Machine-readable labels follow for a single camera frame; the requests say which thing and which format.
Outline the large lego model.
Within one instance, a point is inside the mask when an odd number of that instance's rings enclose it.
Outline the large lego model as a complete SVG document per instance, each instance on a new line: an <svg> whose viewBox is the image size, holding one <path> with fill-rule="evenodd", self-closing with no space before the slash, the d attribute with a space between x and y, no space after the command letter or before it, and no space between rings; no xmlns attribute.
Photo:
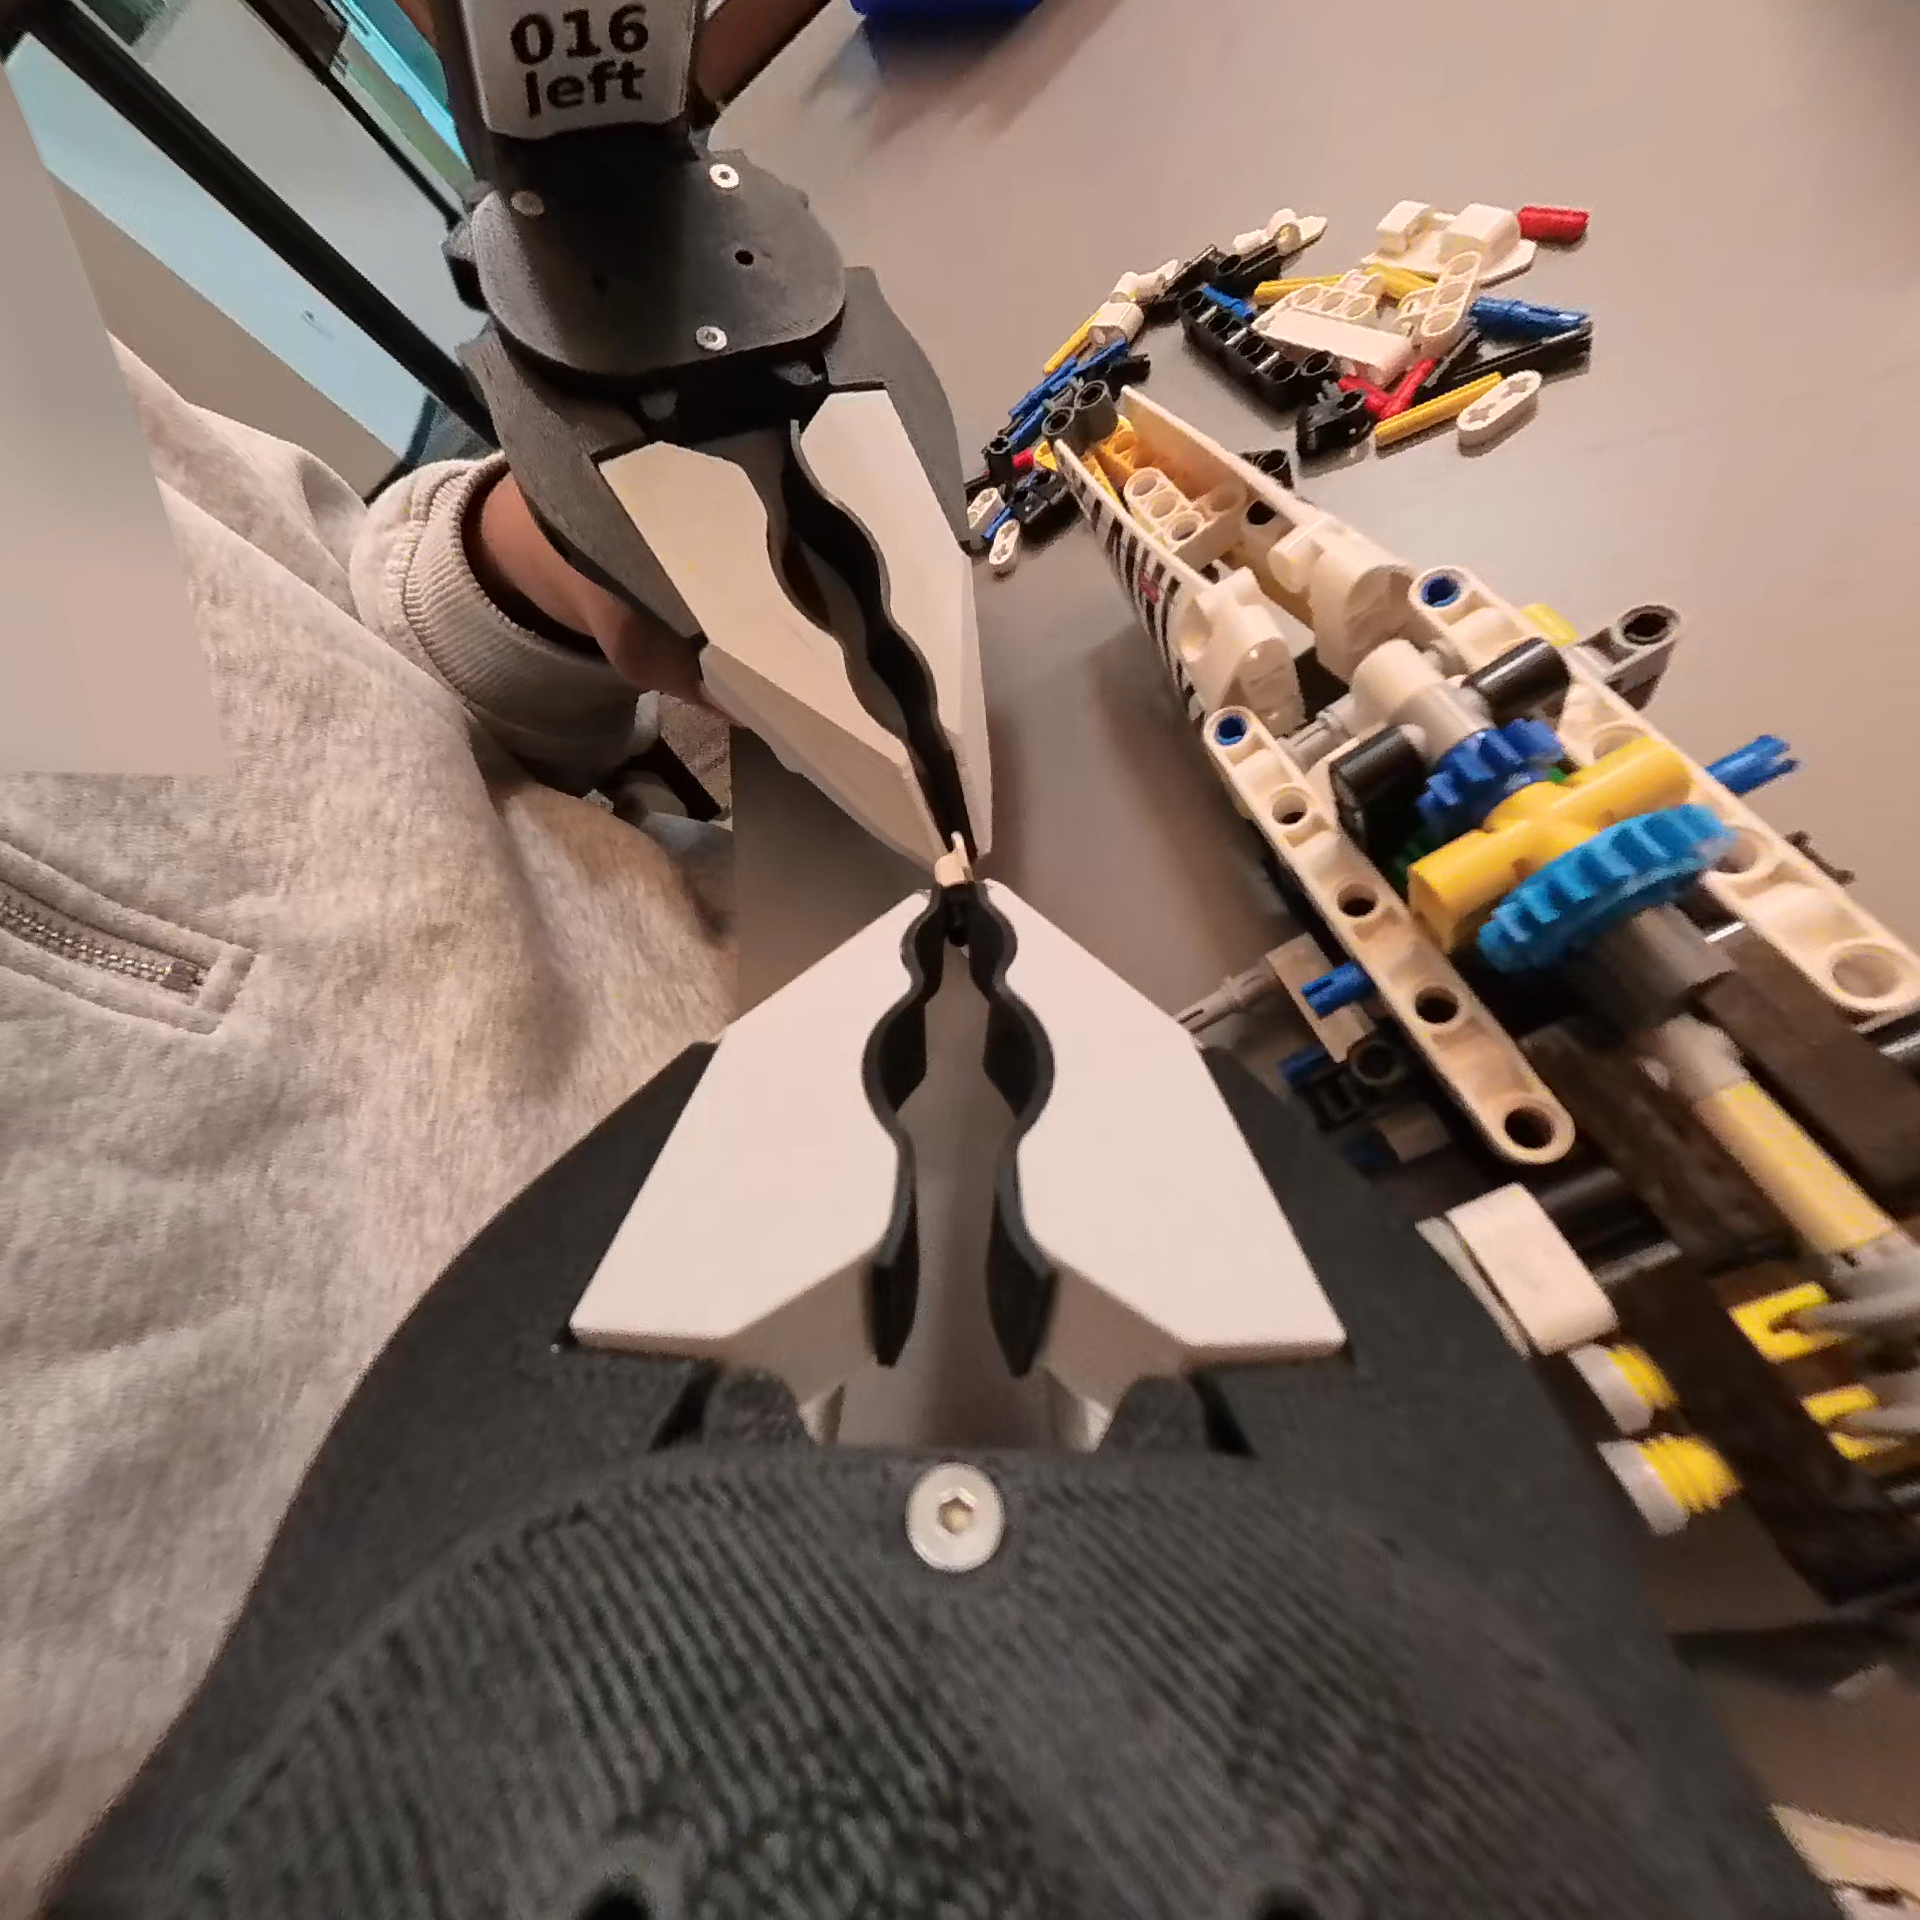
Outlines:
<svg viewBox="0 0 1920 1920"><path fill-rule="evenodd" d="M1734 1507L1916 1622L1916 951L1748 802L1788 744L1652 726L1672 607L1568 635L1139 391L1047 406L1040 480L1303 924L1185 1024L1282 991L1339 1144L1480 1150L1424 1234L1652 1532Z"/></svg>

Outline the person's left forearm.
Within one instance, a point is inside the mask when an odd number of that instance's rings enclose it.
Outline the person's left forearm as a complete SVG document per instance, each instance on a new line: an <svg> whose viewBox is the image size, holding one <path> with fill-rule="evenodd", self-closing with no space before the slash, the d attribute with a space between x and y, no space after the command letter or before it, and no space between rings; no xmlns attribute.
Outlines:
<svg viewBox="0 0 1920 1920"><path fill-rule="evenodd" d="M473 578L468 514L500 474L518 477L500 455L443 462L383 491L353 549L366 623L419 655L473 723L546 783L586 794L663 742L728 802L729 723L716 708L641 691L592 647L520 623Z"/></svg>

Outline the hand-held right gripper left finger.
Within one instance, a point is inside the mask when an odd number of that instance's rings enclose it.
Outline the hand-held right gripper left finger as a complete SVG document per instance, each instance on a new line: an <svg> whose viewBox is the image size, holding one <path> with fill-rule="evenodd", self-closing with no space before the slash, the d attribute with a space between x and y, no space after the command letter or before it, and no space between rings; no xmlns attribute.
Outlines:
<svg viewBox="0 0 1920 1920"><path fill-rule="evenodd" d="M945 893L912 893L731 1022L569 1317L596 1352L779 1380L838 1436L921 1290L914 1144Z"/></svg>

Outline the black framed glass partition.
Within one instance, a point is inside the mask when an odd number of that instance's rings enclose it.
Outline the black framed glass partition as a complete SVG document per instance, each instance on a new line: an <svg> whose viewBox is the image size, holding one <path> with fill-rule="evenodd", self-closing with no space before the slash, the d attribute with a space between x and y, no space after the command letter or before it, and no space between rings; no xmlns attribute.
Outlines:
<svg viewBox="0 0 1920 1920"><path fill-rule="evenodd" d="M8 79L108 332L376 494L492 447L443 238L468 174L398 4L63 4Z"/></svg>

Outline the person's left hand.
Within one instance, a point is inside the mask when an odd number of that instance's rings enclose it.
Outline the person's left hand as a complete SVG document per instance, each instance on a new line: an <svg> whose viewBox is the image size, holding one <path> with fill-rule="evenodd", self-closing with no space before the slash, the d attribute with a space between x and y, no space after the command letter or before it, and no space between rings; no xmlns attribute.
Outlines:
<svg viewBox="0 0 1920 1920"><path fill-rule="evenodd" d="M578 572L546 536L507 471L472 507L465 540L473 578L520 623L592 647L641 691L708 707L698 647Z"/></svg>

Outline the person's beige sweatshirt torso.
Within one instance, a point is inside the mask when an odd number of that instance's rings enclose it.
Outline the person's beige sweatshirt torso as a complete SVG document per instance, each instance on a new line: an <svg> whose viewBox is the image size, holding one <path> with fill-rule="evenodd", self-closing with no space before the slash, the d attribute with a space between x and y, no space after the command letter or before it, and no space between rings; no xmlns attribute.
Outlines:
<svg viewBox="0 0 1920 1920"><path fill-rule="evenodd" d="M232 772L4 778L4 1916L407 1312L731 1002L728 831L527 770L362 616L383 494L113 349Z"/></svg>

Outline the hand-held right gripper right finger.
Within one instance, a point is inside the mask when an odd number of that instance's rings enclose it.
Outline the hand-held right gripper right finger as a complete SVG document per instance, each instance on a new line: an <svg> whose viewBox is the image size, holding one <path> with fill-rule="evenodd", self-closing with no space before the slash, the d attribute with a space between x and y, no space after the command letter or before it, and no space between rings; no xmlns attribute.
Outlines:
<svg viewBox="0 0 1920 1920"><path fill-rule="evenodd" d="M1347 1331L1194 1037L996 879L968 903L983 1070L1010 1134L987 1295L1064 1421L1144 1380L1322 1359Z"/></svg>

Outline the pile of lego pieces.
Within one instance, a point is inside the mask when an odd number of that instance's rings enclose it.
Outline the pile of lego pieces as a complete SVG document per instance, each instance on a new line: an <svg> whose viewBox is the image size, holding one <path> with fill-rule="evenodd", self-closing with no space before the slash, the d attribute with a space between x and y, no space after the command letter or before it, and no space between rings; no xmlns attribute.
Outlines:
<svg viewBox="0 0 1920 1920"><path fill-rule="evenodd" d="M1291 443L1250 453L1286 490L1298 469L1361 447L1400 447L1449 430L1466 453L1507 442L1538 414L1546 383L1594 354L1584 308L1507 295L1543 250L1580 250L1587 208L1403 198L1362 260L1291 271L1327 220L1279 208L1228 247L1115 278L1096 312L1047 358L968 482L963 547L996 574L1070 512L1065 455L1089 460L1096 491L1145 477L1145 428L1127 422L1150 375L1145 335L1175 327L1243 398L1290 426Z"/></svg>

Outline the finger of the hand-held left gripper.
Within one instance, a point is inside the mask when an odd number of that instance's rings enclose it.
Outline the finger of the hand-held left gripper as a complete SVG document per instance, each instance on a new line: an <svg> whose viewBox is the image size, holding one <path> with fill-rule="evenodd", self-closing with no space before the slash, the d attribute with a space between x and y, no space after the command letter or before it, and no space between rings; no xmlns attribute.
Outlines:
<svg viewBox="0 0 1920 1920"><path fill-rule="evenodd" d="M851 591L851 675L919 782L930 856L992 850L992 744L975 568L886 389L835 391L791 430L786 506Z"/></svg>
<svg viewBox="0 0 1920 1920"><path fill-rule="evenodd" d="M859 699L840 637L783 584L751 474L660 442L600 474L694 614L712 703L873 838L932 869L947 844L906 734Z"/></svg>

